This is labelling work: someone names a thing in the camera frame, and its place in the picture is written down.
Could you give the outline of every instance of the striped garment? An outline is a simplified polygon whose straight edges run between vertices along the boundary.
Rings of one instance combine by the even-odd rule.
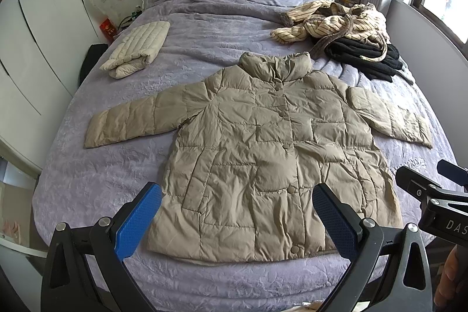
[[[284,14],[282,19],[289,27],[277,28],[271,31],[270,36],[281,44],[301,42],[308,35],[315,38],[332,35],[342,30],[346,26],[346,19],[333,10],[334,2],[319,0],[302,4]],[[327,13],[333,15],[325,16],[321,12],[329,9]],[[357,4],[351,8],[343,7],[343,10],[350,14],[353,20],[352,33],[345,35],[347,39],[357,40],[363,44],[377,46],[386,53],[387,44],[390,37],[387,34],[385,17],[375,9],[373,4]],[[369,61],[380,61],[383,57],[367,58]]]

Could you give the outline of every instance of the blue gripper pad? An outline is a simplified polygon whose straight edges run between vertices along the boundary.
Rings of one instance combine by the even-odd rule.
[[[360,218],[356,212],[352,210],[355,215],[353,216],[349,211],[343,210],[343,207],[349,207],[349,209],[351,207],[341,203],[326,184],[317,184],[314,187],[312,203],[340,255],[350,261],[357,258],[359,232],[362,236],[362,229],[359,226]]]
[[[468,170],[452,164],[446,160],[439,160],[437,172],[443,177],[453,181],[462,187],[468,186]]]
[[[117,230],[115,238],[115,252],[121,261],[135,252],[144,232],[161,206],[161,200],[160,186],[148,183],[130,203],[133,209]]]

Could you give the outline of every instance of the jacket sleeve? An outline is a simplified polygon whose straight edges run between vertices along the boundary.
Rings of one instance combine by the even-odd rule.
[[[221,86],[223,70],[195,84],[178,85],[95,114],[85,148],[99,147],[145,135],[162,134],[200,113]]]
[[[348,104],[370,127],[389,137],[421,143],[432,148],[432,136],[425,118],[381,99],[375,93],[357,87],[346,91]]]

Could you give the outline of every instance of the lavender bedspread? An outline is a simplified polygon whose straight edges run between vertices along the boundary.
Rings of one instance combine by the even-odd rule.
[[[34,220],[45,242],[50,242],[58,222],[67,221],[71,227],[91,225],[102,216],[114,215],[147,181],[161,181],[175,132],[84,149],[84,135],[94,113],[173,85],[200,81],[221,67],[236,64],[244,51],[284,56],[309,50],[309,41],[280,45],[269,37],[270,31],[279,27],[279,12],[308,1],[312,0],[151,0],[153,6],[129,30],[155,20],[170,22],[155,61],[120,80],[101,72],[99,66],[121,42],[120,36],[68,107],[33,199]],[[425,116],[431,125],[433,149],[375,133],[377,145],[393,173],[407,165],[455,189],[436,172],[438,160],[455,162],[455,158],[416,85],[399,76],[393,83],[369,81],[355,68],[325,58],[316,60],[314,67]],[[418,203],[399,189],[396,192],[404,222],[417,221]],[[155,307],[166,311],[280,311],[304,301],[324,299],[348,265],[338,254],[329,254],[275,263],[204,267],[147,251],[145,246],[146,237],[125,264]],[[97,274],[96,264],[91,263],[91,267]],[[100,275],[96,276],[98,285],[104,287]]]

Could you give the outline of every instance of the jacket collar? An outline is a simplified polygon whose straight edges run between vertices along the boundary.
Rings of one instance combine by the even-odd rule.
[[[294,81],[312,71],[312,61],[308,52],[286,57],[244,52],[240,57],[239,66],[252,77],[266,82]]]

